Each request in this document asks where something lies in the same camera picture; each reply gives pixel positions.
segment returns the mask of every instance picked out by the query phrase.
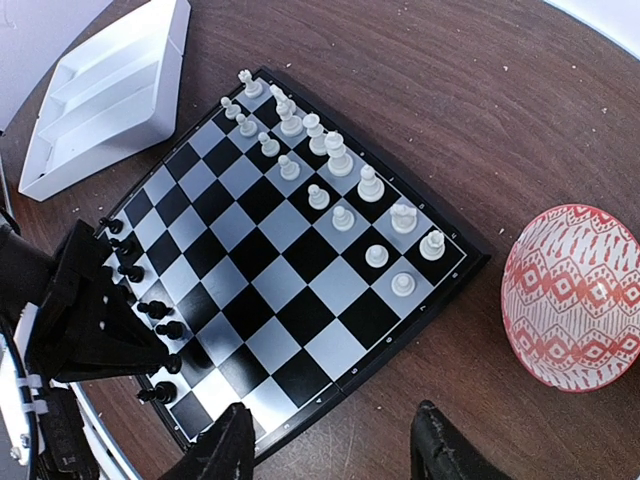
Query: chessboard border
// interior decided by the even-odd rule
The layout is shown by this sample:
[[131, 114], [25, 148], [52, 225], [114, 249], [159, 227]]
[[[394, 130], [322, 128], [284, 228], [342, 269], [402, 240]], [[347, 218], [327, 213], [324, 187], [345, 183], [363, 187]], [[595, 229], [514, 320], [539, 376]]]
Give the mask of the chessboard border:
[[[395, 186], [394, 182], [389, 181], [390, 177], [396, 178], [399, 183], [404, 183], [404, 185], [410, 191], [412, 191], [412, 193], [426, 200], [426, 206], [428, 207], [427, 216], [434, 220], [434, 224], [439, 226], [443, 224], [449, 225], [460, 234], [462, 242], [460, 240], [457, 240], [455, 242], [456, 247], [464, 248], [464, 252], [467, 258], [462, 260], [462, 262], [458, 266], [460, 267], [467, 262], [469, 262], [469, 264], [462, 272], [463, 275], [461, 275], [461, 278], [453, 282], [451, 285], [445, 286], [445, 288], [443, 288], [443, 290], [440, 292], [440, 298], [438, 299], [438, 301], [430, 305], [429, 309], [425, 311], [424, 314], [421, 314], [416, 321], [414, 321], [408, 328], [402, 331], [402, 333], [400, 333], [400, 335], [396, 339], [394, 339], [392, 345], [384, 349], [383, 352], [375, 358], [375, 360], [370, 362], [361, 372], [359, 372], [359, 374], [353, 379], [353, 381], [348, 382], [345, 385], [338, 385], [337, 382], [333, 382], [336, 386], [339, 387], [339, 393], [337, 395], [331, 397], [321, 407], [317, 408], [313, 412], [313, 414], [311, 414], [305, 420], [300, 422], [300, 424], [292, 428], [286, 436], [281, 437], [279, 440], [276, 440], [273, 443], [267, 442], [268, 447], [256, 457], [256, 465], [270, 457], [284, 445], [291, 442], [298, 435], [304, 432], [311, 425], [320, 420], [320, 418], [325, 416], [335, 406], [337, 406], [340, 402], [351, 395], [369, 378], [371, 378], [371, 376], [373, 376], [375, 372], [380, 370], [380, 368], [382, 368], [395, 355], [403, 350], [416, 337], [416, 335], [418, 335], [427, 325], [429, 325], [435, 319], [437, 315], [442, 312], [442, 310], [451, 302], [453, 297], [457, 293], [462, 291], [464, 287], [466, 287], [466, 285], [477, 275], [480, 269], [491, 258], [491, 255], [489, 253], [490, 248], [488, 246], [489, 243], [482, 237], [482, 235], [477, 231], [476, 228], [474, 228], [448, 202], [443, 200], [429, 185], [427, 185], [425, 182], [419, 179], [417, 175], [411, 172], [409, 168], [392, 157], [387, 151], [372, 142], [370, 140], [370, 135], [367, 135], [365, 132], [363, 132], [363, 130], [355, 125], [353, 121], [349, 120], [343, 114], [330, 107], [326, 103], [326, 101], [323, 101], [313, 92], [309, 91], [308, 88], [301, 85], [286, 73], [282, 71], [272, 71], [264, 66], [253, 72], [253, 75], [255, 77], [260, 77], [261, 74], [265, 74], [267, 77], [271, 77], [286, 91], [296, 97], [304, 99], [304, 101], [311, 105], [314, 111], [320, 116], [330, 119], [330, 122], [335, 125], [335, 127], [345, 137], [345, 140], [351, 140], [351, 142], [361, 145], [364, 150], [370, 153], [378, 161], [377, 163], [380, 163], [384, 167], [384, 169], [387, 170], [387, 172], [378, 171], [378, 174], [382, 175], [385, 180], [387, 180], [391, 185], [394, 185], [394, 188], [402, 191], [402, 189], [399, 189]], [[239, 95], [242, 90], [243, 86], [239, 85], [231, 92], [229, 92], [227, 96], [229, 98], [234, 98]], [[174, 142], [173, 147], [171, 147], [170, 150], [150, 169], [150, 171], [138, 183], [136, 183], [134, 187], [131, 188], [129, 193], [125, 195], [120, 202], [117, 203], [117, 205], [109, 212], [107, 217], [113, 218], [115, 214], [122, 210], [122, 208], [146, 184], [148, 179], [158, 169], [162, 168], [162, 166], [164, 166], [167, 161], [185, 143], [188, 142], [188, 140], [193, 136], [195, 132], [200, 129], [200, 127], [210, 121], [211, 118], [213, 118], [215, 114], [220, 110], [220, 108], [221, 107], [219, 103], [216, 103], [213, 108], [211, 108], [205, 115], [203, 115], [200, 121], [198, 121], [193, 127], [187, 130], [183, 135], [181, 135]], [[96, 231], [96, 237], [100, 237], [104, 233], [104, 231], [104, 227], [99, 228]], [[136, 378], [141, 388], [151, 388], [153, 386], [147, 376], [138, 375], [136, 376]], [[150, 403], [152, 404], [154, 410], [160, 417], [160, 420], [165, 424], [165, 427], [174, 438], [178, 446], [183, 450], [183, 452], [186, 453], [191, 446], [191, 442], [182, 433], [180, 426], [175, 422], [168, 409], [163, 404], [157, 401], [152, 401]], [[269, 434], [264, 439], [268, 439], [268, 437], [270, 437], [272, 434]]]

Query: white pawn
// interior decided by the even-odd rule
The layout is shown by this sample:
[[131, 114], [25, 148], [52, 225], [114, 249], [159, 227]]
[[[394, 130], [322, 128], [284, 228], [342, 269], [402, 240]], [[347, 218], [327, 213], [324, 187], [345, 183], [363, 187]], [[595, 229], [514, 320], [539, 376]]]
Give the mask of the white pawn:
[[399, 273], [391, 280], [391, 290], [399, 297], [408, 297], [415, 289], [416, 281], [408, 273]]
[[434, 230], [420, 240], [420, 255], [431, 262], [444, 255], [444, 234], [440, 230]]
[[373, 268], [382, 268], [389, 261], [389, 252], [382, 245], [371, 245], [364, 254], [367, 264]]
[[327, 134], [324, 133], [324, 127], [320, 123], [320, 117], [315, 113], [310, 113], [302, 119], [302, 125], [307, 129], [307, 135], [311, 138], [311, 140], [309, 140], [309, 150], [311, 150], [311, 153], [318, 157], [326, 155], [327, 147], [324, 142]]
[[258, 131], [258, 124], [253, 120], [247, 120], [242, 113], [236, 117], [236, 122], [240, 125], [240, 135], [243, 137], [253, 137]]
[[269, 138], [265, 132], [258, 134], [258, 141], [262, 144], [261, 150], [265, 157], [275, 157], [280, 152], [280, 144], [277, 140]]
[[244, 83], [244, 94], [247, 98], [257, 98], [262, 95], [262, 84], [253, 79], [249, 70], [240, 70], [238, 78]]
[[271, 85], [269, 87], [269, 90], [271, 90], [271, 93], [273, 94], [274, 98], [278, 103], [286, 103], [287, 106], [289, 107], [289, 110], [291, 110], [291, 113], [292, 114], [296, 113], [296, 110], [298, 109], [296, 102], [294, 102], [291, 98], [287, 97], [287, 95], [282, 91], [282, 89], [279, 86]]
[[291, 182], [300, 176], [300, 165], [286, 155], [278, 157], [278, 165], [280, 165], [280, 176], [285, 180]]
[[353, 224], [356, 223], [356, 219], [353, 216], [353, 213], [343, 206], [338, 205], [333, 209], [333, 218], [331, 219], [331, 223], [339, 232], [346, 232], [353, 227]]
[[309, 205], [315, 210], [324, 210], [329, 205], [329, 193], [319, 186], [309, 185]]
[[280, 115], [280, 129], [282, 134], [287, 137], [295, 137], [302, 133], [302, 119], [297, 115], [291, 113], [289, 106], [286, 103], [278, 102], [276, 112]]
[[235, 120], [238, 115], [242, 113], [240, 105], [234, 105], [229, 100], [229, 97], [222, 97], [220, 99], [220, 105], [224, 108], [224, 116], [229, 120]]
[[328, 168], [336, 177], [346, 177], [353, 170], [353, 158], [347, 153], [344, 138], [338, 132], [329, 132], [324, 140], [329, 154]]
[[401, 203], [396, 203], [389, 210], [391, 226], [400, 234], [411, 233], [418, 225], [418, 209]]
[[358, 183], [358, 195], [365, 202], [377, 202], [384, 195], [384, 183], [376, 176], [376, 171], [371, 165], [365, 165], [360, 170], [360, 183]]

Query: patterned bowl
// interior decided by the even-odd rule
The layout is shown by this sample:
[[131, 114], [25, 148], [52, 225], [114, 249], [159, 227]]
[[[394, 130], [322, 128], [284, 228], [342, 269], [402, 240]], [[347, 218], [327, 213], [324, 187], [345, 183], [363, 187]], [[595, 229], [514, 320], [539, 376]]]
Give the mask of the patterned bowl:
[[601, 388], [640, 352], [640, 248], [606, 212], [563, 205], [539, 215], [513, 246], [502, 279], [511, 347], [541, 382]]

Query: wood grain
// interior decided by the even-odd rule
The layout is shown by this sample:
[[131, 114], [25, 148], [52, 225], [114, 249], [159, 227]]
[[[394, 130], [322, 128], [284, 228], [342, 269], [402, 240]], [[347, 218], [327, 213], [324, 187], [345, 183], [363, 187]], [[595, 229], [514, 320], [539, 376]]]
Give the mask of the wood grain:
[[[141, 3], [116, 0], [81, 38]], [[511, 351], [499, 288], [511, 244], [554, 205], [591, 204], [640, 232], [640, 213], [629, 208], [640, 200], [640, 63], [533, 0], [191, 4], [176, 136], [237, 84], [241, 68], [284, 69], [393, 152], [495, 249], [436, 322], [256, 478], [408, 478], [409, 425], [424, 398], [514, 478], [635, 478], [639, 368], [589, 394], [542, 385]], [[24, 234], [51, 252], [76, 218], [96, 222], [110, 210], [171, 142], [43, 204], [17, 195], [48, 79], [0, 148]], [[179, 458], [155, 414], [135, 401], [131, 380], [87, 390], [145, 479]]]

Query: black and white chessboard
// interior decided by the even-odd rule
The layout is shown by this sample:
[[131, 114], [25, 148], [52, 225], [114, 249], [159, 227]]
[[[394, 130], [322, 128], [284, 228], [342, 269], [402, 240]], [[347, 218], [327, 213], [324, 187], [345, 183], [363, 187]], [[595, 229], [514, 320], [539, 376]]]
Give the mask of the black and white chessboard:
[[[141, 283], [114, 273], [138, 301], [161, 300], [174, 308], [161, 323], [183, 322], [188, 335], [163, 337], [183, 360], [181, 373], [162, 369], [145, 386], [169, 380], [178, 398], [156, 405], [179, 443], [186, 447], [232, 402], [254, 416], [256, 455], [265, 458], [346, 398], [403, 348], [487, 260], [463, 221], [436, 207], [433, 195], [384, 153], [353, 136], [353, 129], [328, 113], [290, 81], [263, 69], [260, 97], [238, 87], [229, 97], [260, 131], [279, 141], [281, 154], [301, 166], [285, 181], [277, 158], [262, 155], [257, 135], [244, 138], [220, 107], [192, 129], [111, 218], [124, 222], [118, 235], [139, 248], [115, 254], [107, 264], [139, 265]], [[315, 112], [328, 130], [345, 138], [353, 172], [337, 178], [328, 157], [317, 157], [301, 135], [281, 134], [275, 83], [298, 105], [297, 115]], [[365, 162], [385, 181], [384, 197], [366, 203], [356, 191]], [[323, 211], [308, 204], [315, 183], [330, 194]], [[399, 235], [389, 208], [396, 202], [419, 209], [418, 226]], [[332, 209], [354, 212], [355, 226], [338, 232]], [[446, 236], [444, 256], [424, 260], [419, 241], [430, 231]], [[390, 259], [381, 269], [365, 262], [365, 251], [384, 245]], [[391, 279], [410, 272], [416, 290], [401, 298]], [[150, 328], [155, 322], [137, 313]]]

